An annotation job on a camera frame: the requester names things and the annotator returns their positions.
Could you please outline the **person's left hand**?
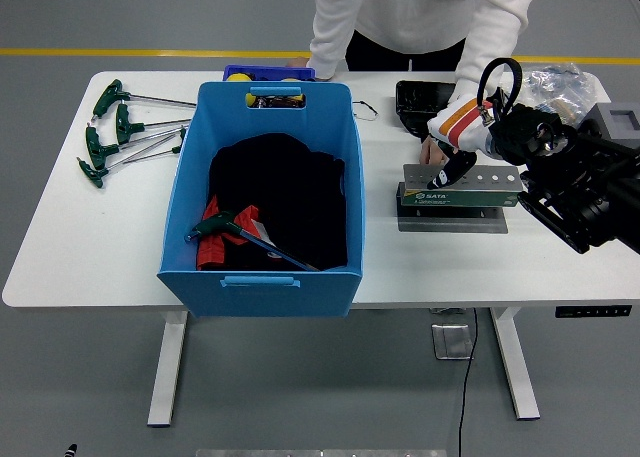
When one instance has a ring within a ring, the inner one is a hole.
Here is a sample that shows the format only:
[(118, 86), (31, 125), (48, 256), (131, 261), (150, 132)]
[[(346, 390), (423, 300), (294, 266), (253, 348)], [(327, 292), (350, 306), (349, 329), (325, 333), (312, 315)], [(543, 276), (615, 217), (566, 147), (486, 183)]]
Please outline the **person's left hand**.
[(419, 163), (421, 165), (444, 165), (448, 157), (440, 147), (440, 141), (426, 137), (421, 145)]

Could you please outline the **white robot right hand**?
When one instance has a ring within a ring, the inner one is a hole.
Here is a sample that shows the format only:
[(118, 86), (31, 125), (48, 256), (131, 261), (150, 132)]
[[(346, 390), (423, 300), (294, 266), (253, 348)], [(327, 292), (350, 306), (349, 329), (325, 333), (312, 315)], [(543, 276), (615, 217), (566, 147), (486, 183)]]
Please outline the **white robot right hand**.
[(429, 189), (451, 186), (477, 162), (477, 152), (485, 152), (488, 127), (484, 125), (477, 97), (461, 94), (428, 123), (429, 135), (441, 149), (453, 148), (447, 163), (428, 184)]

